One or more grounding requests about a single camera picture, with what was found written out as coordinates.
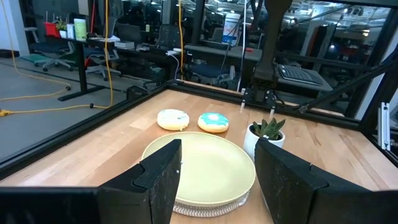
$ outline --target succulent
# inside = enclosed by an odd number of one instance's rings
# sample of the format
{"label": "succulent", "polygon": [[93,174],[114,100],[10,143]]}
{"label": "succulent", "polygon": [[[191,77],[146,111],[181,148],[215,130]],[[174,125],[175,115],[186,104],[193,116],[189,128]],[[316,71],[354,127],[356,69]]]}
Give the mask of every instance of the succulent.
{"label": "succulent", "polygon": [[269,124],[263,119],[261,127],[256,122],[253,122],[254,134],[259,137],[267,136],[269,140],[278,140],[279,130],[284,124],[285,120],[277,123],[275,118]]}
{"label": "succulent", "polygon": [[66,21],[58,21],[57,22],[57,30],[66,30],[67,22]]}

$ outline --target plate rim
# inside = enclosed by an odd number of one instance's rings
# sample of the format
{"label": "plate rim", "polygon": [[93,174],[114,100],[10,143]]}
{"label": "plate rim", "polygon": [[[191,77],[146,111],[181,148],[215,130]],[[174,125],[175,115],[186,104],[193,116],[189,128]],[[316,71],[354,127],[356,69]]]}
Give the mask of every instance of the plate rim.
{"label": "plate rim", "polygon": [[244,194],[246,194],[246,193],[253,187],[253,185],[254,185],[254,183],[255,183],[255,181],[256,181],[256,176],[257,176],[257,174],[256,174],[256,166],[254,165],[254,163],[253,163],[253,161],[251,160],[251,158],[249,157],[249,155],[247,155],[246,152],[245,152],[241,147],[239,147],[237,144],[231,142],[231,141],[228,140],[228,139],[219,137],[219,136],[217,136],[217,135],[215,135],[215,134],[203,133],[203,132],[199,132],[199,131],[180,131],[180,132],[177,132],[177,133],[165,134],[165,135],[163,135],[163,136],[161,136],[161,137],[159,137],[159,138],[153,140],[152,142],[150,142],[150,143],[148,144],[148,146],[144,149],[144,152],[143,152],[142,155],[141,155],[141,160],[144,160],[144,155],[145,155],[146,151],[148,150],[148,148],[149,148],[155,141],[157,141],[157,140],[160,139],[160,138],[164,138],[164,137],[167,137],[167,136],[170,136],[170,135],[173,135],[173,134],[204,134],[204,135],[209,135],[209,136],[212,136],[212,137],[215,137],[215,138],[222,139],[222,140],[224,140],[224,141],[228,141],[229,143],[231,143],[231,144],[232,144],[233,146],[235,146],[236,148],[242,150],[244,156],[248,159],[248,161],[249,161],[250,164],[251,164],[251,168],[252,168],[252,170],[254,171],[254,176],[252,177],[252,181],[251,181],[250,187],[249,187],[248,189],[246,189],[242,194],[239,194],[237,197],[234,197],[234,198],[232,198],[232,199],[224,200],[224,201],[218,201],[218,202],[196,202],[196,201],[193,201],[193,200],[180,199],[180,198],[178,198],[177,195],[176,195],[176,196],[175,196],[175,200],[176,200],[176,201],[178,200],[178,202],[180,202],[180,203],[186,203],[187,205],[193,205],[193,206],[197,206],[197,207],[212,207],[212,206],[226,205],[227,203],[231,203],[231,202],[237,200],[238,198],[242,197]]}

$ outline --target ceramic plate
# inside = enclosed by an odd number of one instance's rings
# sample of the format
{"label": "ceramic plate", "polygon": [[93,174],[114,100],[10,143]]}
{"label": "ceramic plate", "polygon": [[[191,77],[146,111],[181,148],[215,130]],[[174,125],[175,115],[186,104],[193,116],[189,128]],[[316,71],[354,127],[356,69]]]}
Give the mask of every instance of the ceramic plate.
{"label": "ceramic plate", "polygon": [[177,202],[196,207],[226,205],[252,187],[256,170],[250,157],[237,145],[212,134],[179,132],[162,136],[148,145],[142,159],[173,139],[182,140]]}

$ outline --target desk leg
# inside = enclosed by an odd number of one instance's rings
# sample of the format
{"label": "desk leg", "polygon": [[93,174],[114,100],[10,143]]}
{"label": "desk leg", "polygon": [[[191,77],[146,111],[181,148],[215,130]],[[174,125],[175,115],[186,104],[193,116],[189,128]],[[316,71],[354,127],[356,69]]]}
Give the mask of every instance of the desk leg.
{"label": "desk leg", "polygon": [[76,45],[76,52],[78,56],[78,69],[79,69],[79,81],[80,81],[80,91],[77,93],[72,93],[69,95],[61,96],[58,98],[59,101],[67,101],[79,96],[83,96],[94,91],[102,90],[104,86],[96,86],[93,88],[87,88],[87,78],[86,78],[86,68],[85,68],[85,55],[83,44]]}

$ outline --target keyboard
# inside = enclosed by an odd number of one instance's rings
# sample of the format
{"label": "keyboard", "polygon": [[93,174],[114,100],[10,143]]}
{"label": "keyboard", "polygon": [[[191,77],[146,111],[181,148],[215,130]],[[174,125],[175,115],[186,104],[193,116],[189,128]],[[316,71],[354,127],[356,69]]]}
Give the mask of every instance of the keyboard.
{"label": "keyboard", "polygon": [[315,75],[310,74],[304,69],[289,65],[278,65],[278,69],[282,78],[286,80],[292,80],[318,86],[323,85],[323,81],[320,77],[316,77]]}
{"label": "keyboard", "polygon": [[218,49],[218,50],[227,50],[228,45],[229,45],[226,43],[219,43],[219,42],[214,42],[214,41],[209,41],[209,40],[201,40],[199,44],[204,47],[211,47],[211,48]]}

